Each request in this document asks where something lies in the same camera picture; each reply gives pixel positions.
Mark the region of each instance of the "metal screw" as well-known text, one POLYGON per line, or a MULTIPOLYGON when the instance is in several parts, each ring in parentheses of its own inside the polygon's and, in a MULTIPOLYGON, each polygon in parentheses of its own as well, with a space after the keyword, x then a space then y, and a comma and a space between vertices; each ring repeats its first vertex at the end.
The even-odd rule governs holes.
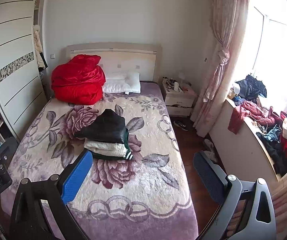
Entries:
POLYGON ((22 180, 21 180, 21 184, 27 184, 28 183, 28 179, 27 178, 23 178, 22 180))
POLYGON ((53 181, 55 181, 55 180, 59 179, 59 175, 58 175, 58 174, 52 174, 52 175, 50 176, 50 179, 53 180, 53 181))
POLYGON ((228 179, 231 180, 231 181, 235 181, 237 179, 237 177, 235 175, 228 175, 228 179))
POLYGON ((258 178, 258 183, 260 183, 261 185, 266 184, 266 181, 263 178, 258 178))

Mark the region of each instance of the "white folded sweater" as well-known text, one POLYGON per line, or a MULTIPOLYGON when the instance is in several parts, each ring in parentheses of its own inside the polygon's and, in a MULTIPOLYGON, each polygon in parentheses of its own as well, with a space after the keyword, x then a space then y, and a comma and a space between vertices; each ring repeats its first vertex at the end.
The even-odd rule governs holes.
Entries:
POLYGON ((125 157, 127 153, 127 148, 122 143, 106 143, 86 139, 84 147, 90 151, 106 156, 125 157))

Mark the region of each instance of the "bed headboard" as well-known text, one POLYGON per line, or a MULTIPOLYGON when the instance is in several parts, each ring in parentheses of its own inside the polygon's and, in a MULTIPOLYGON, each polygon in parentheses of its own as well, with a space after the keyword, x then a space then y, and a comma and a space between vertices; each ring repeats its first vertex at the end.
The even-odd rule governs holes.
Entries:
POLYGON ((140 73, 140 80, 158 82, 159 79, 162 54, 159 45, 94 42, 67 46, 67 60, 78 54, 99 55, 99 65, 104 71, 136 71, 140 73))

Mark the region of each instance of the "window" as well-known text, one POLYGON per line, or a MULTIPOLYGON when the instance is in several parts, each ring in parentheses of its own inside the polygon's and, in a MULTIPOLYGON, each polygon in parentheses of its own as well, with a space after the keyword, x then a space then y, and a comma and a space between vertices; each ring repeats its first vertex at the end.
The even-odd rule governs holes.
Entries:
POLYGON ((264 83, 274 111, 287 112, 287 0, 250 0, 234 80, 247 74, 264 83))

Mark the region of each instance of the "white pillow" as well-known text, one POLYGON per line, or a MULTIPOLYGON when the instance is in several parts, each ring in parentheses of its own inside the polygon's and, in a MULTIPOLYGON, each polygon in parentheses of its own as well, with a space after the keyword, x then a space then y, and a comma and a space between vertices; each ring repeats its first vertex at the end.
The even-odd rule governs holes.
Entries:
POLYGON ((132 89, 124 79, 106 79, 102 91, 104 93, 131 93, 132 89))
POLYGON ((105 73, 106 83, 102 87, 104 93, 140 93, 138 72, 105 73))
POLYGON ((140 74, 138 72, 128 72, 125 82, 130 85, 133 93, 140 94, 140 74))

